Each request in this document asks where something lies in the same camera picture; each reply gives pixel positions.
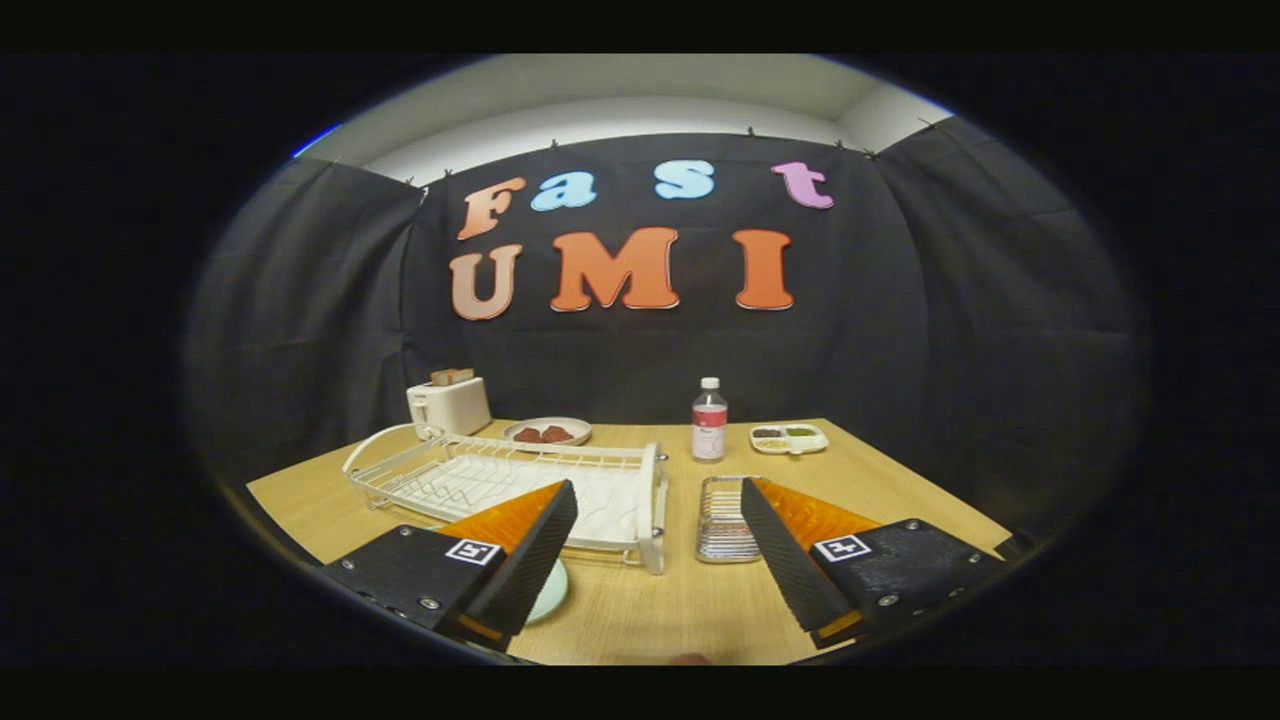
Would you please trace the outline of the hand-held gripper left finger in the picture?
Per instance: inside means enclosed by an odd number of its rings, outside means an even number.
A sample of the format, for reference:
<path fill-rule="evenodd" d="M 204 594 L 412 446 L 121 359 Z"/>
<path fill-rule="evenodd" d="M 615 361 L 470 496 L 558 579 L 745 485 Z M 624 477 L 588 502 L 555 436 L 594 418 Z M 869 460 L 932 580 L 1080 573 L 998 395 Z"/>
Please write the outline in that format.
<path fill-rule="evenodd" d="M 503 652 L 526 626 L 577 516 L 573 482 L 556 480 L 436 529 L 396 527 L 323 573 L 407 623 Z"/>

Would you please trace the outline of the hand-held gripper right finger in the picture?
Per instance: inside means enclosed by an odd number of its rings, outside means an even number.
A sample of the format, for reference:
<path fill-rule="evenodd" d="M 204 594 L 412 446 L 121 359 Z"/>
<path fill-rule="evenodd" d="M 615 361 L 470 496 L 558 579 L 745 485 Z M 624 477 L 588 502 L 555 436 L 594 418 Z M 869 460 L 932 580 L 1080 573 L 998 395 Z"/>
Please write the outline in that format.
<path fill-rule="evenodd" d="M 742 480 L 740 512 L 818 650 L 911 626 L 1006 565 L 919 518 L 882 524 L 758 477 Z"/>

